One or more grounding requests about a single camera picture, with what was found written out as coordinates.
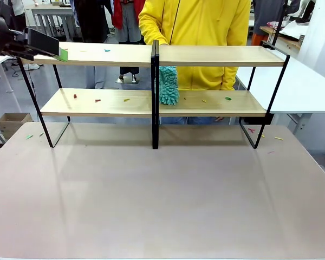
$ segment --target wooden shelf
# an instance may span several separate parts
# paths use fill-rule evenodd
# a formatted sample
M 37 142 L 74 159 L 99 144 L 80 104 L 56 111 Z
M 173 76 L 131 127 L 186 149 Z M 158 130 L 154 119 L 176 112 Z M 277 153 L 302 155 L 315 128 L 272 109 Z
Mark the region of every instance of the wooden shelf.
M 62 88 L 41 109 L 53 116 L 120 116 L 150 118 L 149 90 Z
M 119 116 L 150 118 L 149 90 L 62 88 L 41 109 L 49 116 Z M 176 106 L 160 105 L 160 116 L 265 116 L 248 91 L 180 91 Z
M 161 66 L 282 67 L 284 61 L 261 46 L 160 46 Z
M 151 67 L 150 45 L 61 42 L 60 48 L 67 49 L 67 62 L 43 55 L 36 55 L 33 61 L 23 60 L 23 62 L 68 66 Z
M 249 91 L 180 91 L 176 106 L 160 105 L 160 116 L 265 116 Z

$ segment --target black metal shelf frame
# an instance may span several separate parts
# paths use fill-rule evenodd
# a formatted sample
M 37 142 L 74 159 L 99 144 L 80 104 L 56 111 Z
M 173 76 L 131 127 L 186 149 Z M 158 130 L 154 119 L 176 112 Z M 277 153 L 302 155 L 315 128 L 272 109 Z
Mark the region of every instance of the black metal shelf frame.
M 157 110 L 159 110 L 159 106 L 155 105 L 155 104 L 157 104 L 157 101 L 159 101 L 159 88 L 157 88 L 157 94 L 155 94 L 155 78 L 157 78 L 157 82 L 159 82 L 159 66 L 156 65 L 156 61 L 155 61 L 156 58 L 157 58 L 156 49 L 155 49 L 156 45 L 158 46 L 158 51 L 159 51 L 159 44 L 157 44 L 157 41 L 154 41 L 154 43 L 152 45 L 152 54 L 151 54 L 152 138 L 153 138 L 152 147 L 153 147 L 153 149 L 158 149 L 158 142 L 159 142 L 159 117 L 158 117 L 159 111 L 157 111 Z M 34 103 L 34 106 L 35 106 L 35 109 L 36 109 L 36 112 L 37 112 L 37 116 L 38 116 L 38 118 L 39 118 L 39 120 L 40 120 L 40 122 L 42 124 L 42 127 L 43 127 L 43 130 L 44 130 L 45 136 L 47 138 L 48 144 L 49 144 L 49 146 L 51 148 L 54 148 L 57 145 L 57 143 L 60 140 L 63 133 L 65 132 L 66 128 L 70 124 L 71 118 L 69 116 L 67 117 L 68 122 L 62 128 L 62 130 L 59 133 L 59 135 L 57 136 L 56 140 L 54 142 L 52 142 L 52 140 L 50 138 L 50 134 L 49 134 L 48 129 L 46 127 L 46 123 L 44 121 L 43 115 L 42 115 L 41 110 L 40 110 L 40 108 L 38 106 L 38 103 L 37 103 L 33 88 L 31 87 L 31 84 L 30 84 L 30 81 L 28 79 L 27 73 L 24 70 L 22 60 L 18 57 L 17 61 L 18 61 L 19 68 L 21 69 L 25 84 L 28 87 L 28 91 L 29 91 L 30 97 L 32 99 L 32 102 Z M 58 82 L 58 86 L 59 86 L 59 88 L 62 88 L 61 80 L 60 80 L 59 73 L 58 73 L 56 65 L 53 65 L 53 69 L 54 69 L 54 73 L 55 73 L 55 76 L 56 76 L 56 80 Z
M 271 97 L 271 100 L 270 100 L 270 103 L 269 103 L 269 106 L 266 110 L 266 115 L 265 117 L 263 117 L 263 123 L 261 125 L 261 128 L 260 128 L 260 131 L 258 133 L 258 138 L 256 139 L 256 141 L 254 142 L 253 139 L 251 138 L 251 136 L 249 135 L 248 131 L 245 129 L 244 125 L 243 125 L 243 118 L 240 117 L 239 118 L 239 125 L 241 126 L 245 136 L 248 138 L 251 146 L 256 149 L 258 146 L 259 146 L 259 143 L 260 143 L 260 140 L 261 140 L 261 137 L 262 137 L 262 134 L 264 132 L 264 129 L 265 129 L 265 126 L 266 125 L 269 125 L 271 124 L 271 118 L 270 118 L 270 112 L 271 112 L 271 109 L 272 109 L 272 105 L 273 105 L 273 102 L 276 98 L 276 95 L 277 95 L 277 92 L 278 92 L 278 89 L 281 85 L 281 82 L 282 82 L 282 79 L 283 79 L 283 76 L 284 76 L 284 73 L 285 73 L 285 70 L 287 68 L 287 65 L 289 63 L 289 60 L 290 60 L 290 55 L 288 55 L 287 53 L 281 51 L 280 49 L 278 49 L 276 46 L 266 42 L 266 41 L 262 41 L 261 44 L 260 44 L 262 47 L 264 47 L 265 49 L 271 49 L 271 50 L 277 50 L 279 51 L 280 53 L 282 53 L 284 56 L 285 56 L 285 61 L 284 61 L 284 65 L 282 67 L 282 70 L 281 70 L 281 73 L 279 75 L 279 78 L 278 78 L 278 81 L 277 81 L 277 84 L 276 84 L 276 87 L 273 91 L 273 94 L 272 94 L 272 97 Z M 251 75 L 250 75 L 250 80 L 249 80 L 249 84 L 248 84 L 248 88 L 247 88 L 247 91 L 250 91 L 250 87 L 251 87 L 251 84 L 253 82 L 253 78 L 254 78 L 254 74 L 255 74 L 255 70 L 256 70 L 256 67 L 253 67 L 253 70 L 251 72 Z
M 156 46 L 155 46 L 155 49 L 156 49 L 156 51 L 155 51 L 155 67 L 156 67 L 156 74 L 157 74 L 157 77 L 156 77 L 156 86 L 157 86 L 156 89 L 157 89 L 157 91 L 156 91 L 155 104 L 154 104 L 154 107 L 155 107 L 155 117 L 154 118 L 155 118 L 156 122 L 153 122 L 153 124 L 156 125 L 157 127 L 156 127 L 156 129 L 153 127 L 153 140 L 155 141 L 155 143 L 154 143 L 155 145 L 153 146 L 153 148 L 158 149 L 158 147 L 159 147 L 159 103 L 160 103 L 159 102 L 159 87 L 158 87 L 159 86 L 159 42 L 156 41 L 155 44 L 156 44 Z M 265 117 L 262 118 L 263 119 L 263 124 L 261 125 L 260 131 L 259 131 L 259 134 L 258 134 L 258 138 L 257 138 L 257 140 L 255 142 L 252 140 L 251 136 L 249 135 L 249 133 L 245 129 L 245 127 L 243 125 L 243 118 L 242 117 L 239 118 L 239 125 L 241 126 L 241 128 L 244 131 L 246 137 L 248 138 L 251 146 L 254 149 L 256 149 L 258 147 L 259 143 L 260 143 L 260 139 L 262 137 L 262 133 L 263 133 L 263 131 L 265 129 L 265 126 L 270 124 L 270 121 L 271 121 L 271 119 L 270 119 L 271 108 L 272 108 L 273 102 L 275 100 L 275 97 L 277 95 L 280 84 L 282 82 L 283 75 L 284 75 L 285 70 L 287 68 L 288 62 L 290 60 L 290 55 L 288 55 L 287 53 L 281 51 L 280 49 L 278 49 L 274 45 L 272 45 L 272 44 L 270 44 L 268 42 L 265 42 L 265 41 L 261 42 L 260 45 L 262 47 L 266 48 L 266 49 L 279 51 L 280 53 L 282 53 L 285 56 L 285 61 L 284 61 L 283 67 L 282 67 L 282 71 L 281 71 L 281 73 L 279 75 L 276 87 L 275 87 L 275 89 L 273 91 L 273 94 L 272 94 L 268 109 L 266 111 Z M 253 78 L 254 78 L 255 70 L 256 70 L 256 67 L 253 67 L 247 91 L 250 91 L 250 87 L 251 87 L 251 84 L 252 84 L 252 81 L 253 81 Z

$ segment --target yellow hoodie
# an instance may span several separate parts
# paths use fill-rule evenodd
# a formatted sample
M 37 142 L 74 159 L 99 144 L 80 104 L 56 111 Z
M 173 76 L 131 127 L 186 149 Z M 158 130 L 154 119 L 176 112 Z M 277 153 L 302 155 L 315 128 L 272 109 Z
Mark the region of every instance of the yellow hoodie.
M 177 13 L 178 2 L 146 0 L 139 27 L 147 44 L 159 40 L 171 45 L 246 45 L 250 0 L 180 0 Z M 237 69 L 178 67 L 178 86 L 180 90 L 233 90 Z

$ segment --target red jacket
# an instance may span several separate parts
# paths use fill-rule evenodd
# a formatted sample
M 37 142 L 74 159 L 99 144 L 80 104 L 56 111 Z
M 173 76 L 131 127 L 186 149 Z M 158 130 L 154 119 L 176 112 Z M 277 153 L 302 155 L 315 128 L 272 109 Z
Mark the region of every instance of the red jacket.
M 146 0 L 134 0 L 137 22 L 139 21 L 139 14 L 145 5 L 145 1 Z M 113 0 L 113 8 L 112 24 L 114 27 L 121 30 L 123 27 L 123 10 L 121 8 L 120 0 Z

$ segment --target table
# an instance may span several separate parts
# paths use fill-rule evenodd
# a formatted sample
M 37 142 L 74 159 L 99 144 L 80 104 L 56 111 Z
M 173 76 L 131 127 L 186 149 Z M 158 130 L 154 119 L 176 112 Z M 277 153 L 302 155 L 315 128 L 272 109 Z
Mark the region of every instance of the table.
M 273 37 L 275 36 L 276 30 L 274 30 L 273 28 L 264 26 L 264 27 L 260 27 L 260 29 L 262 31 L 264 31 L 265 33 L 268 33 L 269 38 L 271 38 L 271 39 L 273 39 Z M 298 53 L 300 52 L 300 49 L 301 49 L 301 45 L 299 42 L 289 40 L 283 36 L 278 37 L 276 46 L 278 49 L 281 49 L 282 51 L 290 54 L 294 58 L 298 57 Z
M 4 87 L 6 89 L 6 93 L 11 94 L 15 104 L 17 105 L 18 111 L 21 112 L 22 110 L 21 110 L 20 104 L 18 103 L 17 97 L 16 97 L 16 95 L 11 87 L 11 84 L 6 76 L 4 68 L 2 67 L 2 63 L 8 59 L 10 59 L 10 56 L 0 56 L 0 77 L 4 82 Z
M 273 53 L 282 57 L 277 51 Z M 240 67 L 238 70 L 237 79 L 245 89 L 251 71 L 249 67 Z M 264 109 L 267 109 L 280 72 L 281 68 L 274 67 L 256 69 L 250 92 Z M 325 113 L 325 78 L 292 57 L 271 113 L 276 114 L 275 122 L 281 114 L 289 114 L 297 123 L 294 133 L 303 130 L 312 114 Z
M 325 173 L 285 127 L 257 150 L 239 126 L 41 132 L 0 150 L 0 257 L 325 258 Z
M 34 17 L 34 22 L 36 24 L 36 30 L 38 30 L 38 27 L 35 16 L 37 16 L 37 19 L 42 28 L 42 32 L 50 36 L 53 35 L 51 27 L 55 27 L 53 16 L 59 16 L 62 21 L 63 28 L 65 30 L 65 36 L 67 41 L 72 41 L 70 29 L 72 28 L 73 33 L 75 34 L 76 24 L 73 18 L 73 11 L 71 7 L 60 7 L 58 5 L 52 4 L 41 4 L 38 6 L 29 5 L 27 7 L 27 10 L 31 10 L 32 12 L 32 16 Z M 42 17 L 44 17 L 46 27 L 44 26 Z

